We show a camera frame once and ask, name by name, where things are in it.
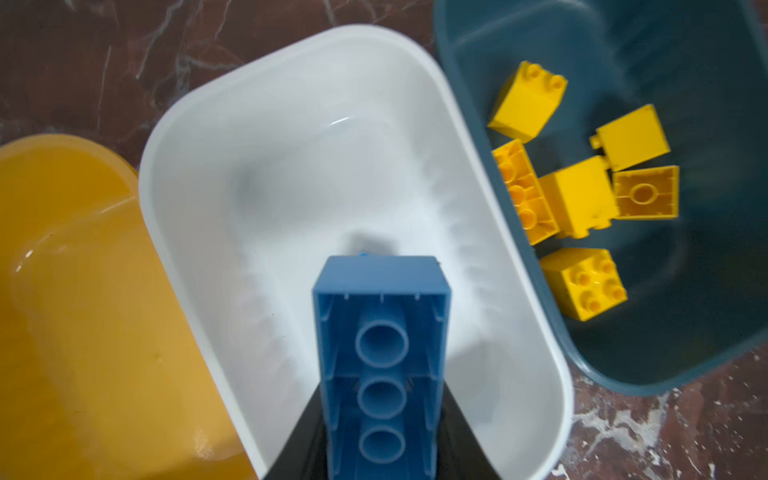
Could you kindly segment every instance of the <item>plastic bin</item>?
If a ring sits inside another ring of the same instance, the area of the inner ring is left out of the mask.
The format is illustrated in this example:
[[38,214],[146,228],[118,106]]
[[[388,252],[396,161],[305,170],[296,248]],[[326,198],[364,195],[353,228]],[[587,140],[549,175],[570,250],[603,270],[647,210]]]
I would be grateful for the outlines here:
[[[584,373],[650,395],[768,339],[768,55],[749,2],[437,0],[435,36],[547,318]],[[651,103],[672,153],[642,167],[680,165],[679,218],[528,245],[491,156],[508,140],[484,127],[523,60],[568,79],[526,144],[537,174],[591,157],[597,127]],[[608,248],[629,300],[583,325],[563,319],[537,260],[559,247]]]
[[137,189],[82,138],[0,147],[3,478],[254,478]]
[[204,85],[152,132],[139,188],[260,476],[319,382],[313,284],[329,256],[360,251],[438,259],[447,384],[502,478],[549,473],[570,373],[450,87],[416,43],[334,28]]

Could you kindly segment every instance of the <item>dark blue plastic bin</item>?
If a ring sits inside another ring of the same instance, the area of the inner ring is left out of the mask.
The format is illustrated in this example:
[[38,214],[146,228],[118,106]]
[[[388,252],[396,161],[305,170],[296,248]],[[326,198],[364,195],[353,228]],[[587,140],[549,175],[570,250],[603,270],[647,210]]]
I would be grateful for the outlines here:
[[[650,395],[768,339],[768,55],[739,0],[436,0],[435,36],[512,236],[561,347],[594,381]],[[534,249],[485,128],[506,78],[529,60],[568,79],[560,108],[526,145],[538,176],[589,158],[597,127],[644,104],[680,165],[680,217],[614,221]],[[538,258],[608,248],[629,300],[564,319]]]
[[437,260],[330,257],[313,296],[328,478],[434,478],[451,299]]

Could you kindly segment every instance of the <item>brown marble countertop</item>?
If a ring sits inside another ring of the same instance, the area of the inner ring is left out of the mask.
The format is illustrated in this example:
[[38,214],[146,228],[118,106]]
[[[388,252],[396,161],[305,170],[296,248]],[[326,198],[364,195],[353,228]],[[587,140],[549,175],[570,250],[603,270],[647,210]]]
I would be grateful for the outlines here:
[[[768,35],[768,0],[757,7]],[[347,23],[434,52],[431,0],[1,0],[0,144],[76,134],[138,167],[189,90]],[[768,346],[648,398],[572,372],[573,432],[551,480],[768,479]]]

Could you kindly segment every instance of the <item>yellow toy brick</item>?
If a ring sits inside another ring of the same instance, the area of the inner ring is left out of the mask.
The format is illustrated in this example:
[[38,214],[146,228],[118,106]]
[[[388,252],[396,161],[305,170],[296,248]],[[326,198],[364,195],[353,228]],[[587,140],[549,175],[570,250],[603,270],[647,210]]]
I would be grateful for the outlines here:
[[524,144],[535,138],[563,99],[568,81],[524,61],[498,96],[488,127]]
[[602,148],[606,168],[614,172],[670,152],[661,122],[653,105],[638,108],[598,128],[589,139],[592,148]]
[[523,143],[513,140],[494,150],[493,157],[531,245],[555,235],[560,230],[558,223],[554,221]]
[[611,226],[619,214],[602,157],[592,157],[539,179],[560,226],[559,238],[584,238]]
[[658,220],[677,217],[680,167],[645,168],[614,174],[619,220]]
[[608,250],[564,248],[539,263],[560,311],[586,322],[627,299]]

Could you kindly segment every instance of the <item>blue toy brick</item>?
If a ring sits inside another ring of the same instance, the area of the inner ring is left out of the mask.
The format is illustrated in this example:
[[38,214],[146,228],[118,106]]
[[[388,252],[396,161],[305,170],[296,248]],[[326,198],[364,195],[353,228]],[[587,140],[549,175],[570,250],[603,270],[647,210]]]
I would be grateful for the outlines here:
[[328,478],[436,474],[451,289],[434,257],[330,257],[313,300]]

